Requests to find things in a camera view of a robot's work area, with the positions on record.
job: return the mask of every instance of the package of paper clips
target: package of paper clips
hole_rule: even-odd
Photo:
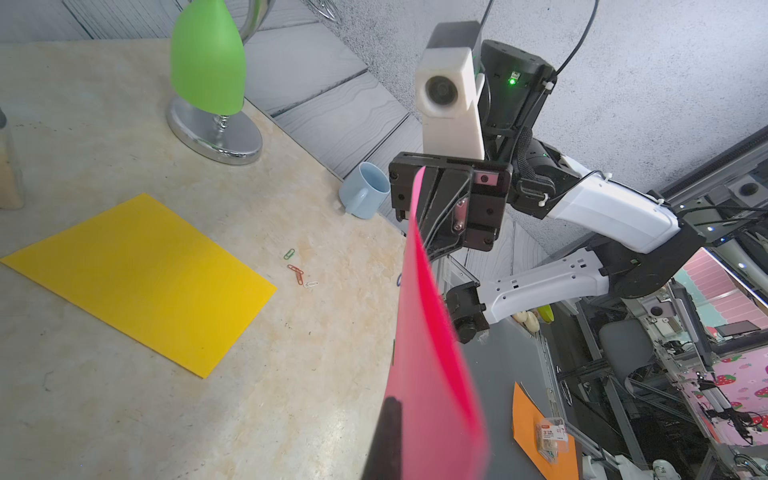
[[[568,451],[568,433],[562,417],[541,419],[536,424],[536,447],[547,462],[557,463],[558,453]]]

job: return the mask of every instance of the white camera housing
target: white camera housing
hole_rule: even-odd
[[[456,87],[456,96],[441,105],[430,98],[431,78],[444,77]],[[475,77],[469,47],[427,48],[416,69],[416,107],[422,112],[424,153],[483,160],[478,99],[485,76]]]

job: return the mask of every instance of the chrome lamp base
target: chrome lamp base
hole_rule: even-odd
[[[168,105],[166,119],[179,140],[211,160],[248,165],[261,155],[259,128],[242,111],[235,115],[210,114],[175,96]]]

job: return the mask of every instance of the lamp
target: lamp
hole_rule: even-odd
[[[197,153],[228,165],[259,158],[263,142],[242,112],[246,62],[243,45],[273,0],[250,0],[240,30],[223,0],[194,0],[180,14],[170,40],[170,82],[177,95],[166,119]]]

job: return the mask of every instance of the orange paper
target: orange paper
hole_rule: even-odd
[[[554,465],[547,462],[538,452],[536,424],[543,418],[544,415],[525,395],[520,385],[515,383],[515,396],[512,399],[512,431],[515,441],[547,480],[578,480],[576,445],[572,436],[568,436],[568,451],[558,453],[558,463]]]

